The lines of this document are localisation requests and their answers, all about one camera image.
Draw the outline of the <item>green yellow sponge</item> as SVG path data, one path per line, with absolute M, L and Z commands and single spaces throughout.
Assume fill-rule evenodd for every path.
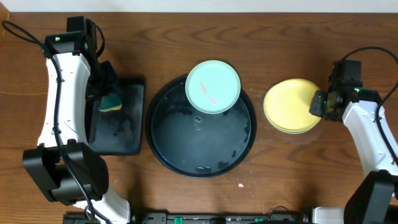
M 122 108 L 120 97 L 115 93 L 105 95 L 101 99 L 99 110 L 101 112 L 116 111 Z

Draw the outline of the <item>yellow plate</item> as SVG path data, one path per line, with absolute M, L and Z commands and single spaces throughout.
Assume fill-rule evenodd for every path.
M 301 134 L 311 130 L 320 118 L 309 112 L 315 92 L 320 88 L 314 82 L 292 78 L 274 85 L 264 97 L 264 114 L 278 130 Z

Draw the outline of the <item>light blue plate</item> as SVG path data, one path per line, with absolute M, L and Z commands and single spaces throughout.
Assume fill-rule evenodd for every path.
M 241 82 L 237 71 L 220 60 L 207 60 L 196 65 L 185 81 L 190 104 L 203 113 L 218 114 L 237 102 Z

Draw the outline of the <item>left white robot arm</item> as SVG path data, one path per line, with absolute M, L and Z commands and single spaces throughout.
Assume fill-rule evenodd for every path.
M 35 149 L 22 156 L 25 170 L 49 202 L 83 210 L 89 223 L 129 223 L 130 204 L 109 186 L 108 167 L 89 146 L 93 130 L 88 105 L 112 98 L 118 78 L 98 60 L 100 28 L 84 16 L 69 17 L 67 30 L 40 44 L 49 75 L 45 121 Z

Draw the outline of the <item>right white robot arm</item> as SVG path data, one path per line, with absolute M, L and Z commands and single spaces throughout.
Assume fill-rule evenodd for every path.
M 361 62 L 337 60 L 329 89 L 318 90 L 309 112 L 342 122 L 355 143 L 364 180 L 344 207 L 315 207 L 313 223 L 397 223 L 397 143 L 386 122 L 381 97 L 363 88 Z

